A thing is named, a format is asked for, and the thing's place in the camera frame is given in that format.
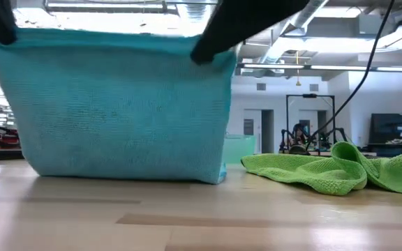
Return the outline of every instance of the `wall vent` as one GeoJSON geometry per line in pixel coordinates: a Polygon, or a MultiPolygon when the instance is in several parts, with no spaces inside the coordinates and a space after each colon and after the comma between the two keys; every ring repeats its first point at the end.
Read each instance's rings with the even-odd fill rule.
{"type": "Polygon", "coordinates": [[[310,84],[310,91],[319,91],[319,84],[310,84]]]}
{"type": "Polygon", "coordinates": [[[266,91],[265,83],[257,83],[257,91],[266,91]]]}

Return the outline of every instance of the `doorway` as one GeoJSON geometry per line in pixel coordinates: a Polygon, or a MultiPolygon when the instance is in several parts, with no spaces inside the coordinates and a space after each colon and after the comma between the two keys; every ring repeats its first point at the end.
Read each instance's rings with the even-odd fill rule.
{"type": "Polygon", "coordinates": [[[255,137],[254,153],[262,153],[262,110],[244,110],[244,134],[255,137]]]}
{"type": "MultiPolygon", "coordinates": [[[[327,123],[327,111],[318,111],[318,127],[321,128],[327,123]]],[[[320,132],[326,133],[327,128],[323,128],[320,132]]]]}
{"type": "Polygon", "coordinates": [[[262,110],[262,153],[274,153],[273,110],[262,110]]]}
{"type": "Polygon", "coordinates": [[[274,153],[274,111],[244,110],[244,134],[255,137],[255,154],[274,153]]]}
{"type": "Polygon", "coordinates": [[[299,110],[299,123],[303,125],[305,132],[310,135],[318,129],[318,111],[299,110]]]}

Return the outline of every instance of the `cable cord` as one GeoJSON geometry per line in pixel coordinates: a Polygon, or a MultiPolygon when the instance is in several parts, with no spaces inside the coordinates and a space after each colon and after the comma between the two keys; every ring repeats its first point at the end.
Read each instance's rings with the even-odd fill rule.
{"type": "MultiPolygon", "coordinates": [[[[367,76],[369,75],[371,64],[373,62],[373,57],[375,56],[376,52],[376,47],[378,46],[379,39],[381,38],[382,31],[384,30],[384,26],[387,23],[387,20],[389,19],[389,15],[392,11],[392,8],[395,4],[395,0],[391,0],[389,7],[387,8],[387,12],[385,13],[384,18],[382,19],[381,27],[380,30],[378,31],[378,34],[376,35],[375,42],[373,44],[373,49],[371,50],[370,57],[368,58],[368,63],[366,67],[366,71],[364,73],[364,76],[362,77],[361,82],[356,86],[356,89],[351,93],[350,97],[347,98],[347,100],[339,107],[339,109],[336,111],[336,113],[333,115],[333,117],[328,120],[321,128],[317,129],[312,135],[311,138],[314,138],[320,131],[324,130],[337,116],[342,112],[342,110],[345,108],[345,106],[352,100],[352,98],[355,96],[355,94],[358,92],[358,90],[361,88],[361,86],[364,84],[364,82],[367,79],[367,76]]],[[[311,141],[308,142],[306,145],[306,149],[309,148],[311,144],[311,141]]]]}

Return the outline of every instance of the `metal stand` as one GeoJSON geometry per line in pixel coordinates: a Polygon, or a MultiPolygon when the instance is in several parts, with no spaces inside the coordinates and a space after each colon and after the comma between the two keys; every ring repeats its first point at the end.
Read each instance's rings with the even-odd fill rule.
{"type": "MultiPolygon", "coordinates": [[[[303,94],[303,95],[287,95],[286,96],[286,130],[290,130],[290,103],[289,99],[290,97],[302,97],[302,98],[331,98],[332,99],[332,111],[333,111],[333,144],[337,143],[336,141],[336,119],[334,118],[334,115],[336,113],[336,104],[334,100],[333,95],[316,95],[316,94],[303,94]]],[[[290,148],[290,143],[287,142],[287,148],[290,148]]]]}

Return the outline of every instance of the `person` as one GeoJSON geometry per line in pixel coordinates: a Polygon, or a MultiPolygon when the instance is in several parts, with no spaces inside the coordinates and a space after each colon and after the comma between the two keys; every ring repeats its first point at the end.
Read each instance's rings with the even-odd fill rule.
{"type": "Polygon", "coordinates": [[[303,125],[300,123],[294,125],[293,135],[295,139],[291,139],[291,146],[303,146],[306,144],[306,136],[302,128],[303,125]]]}

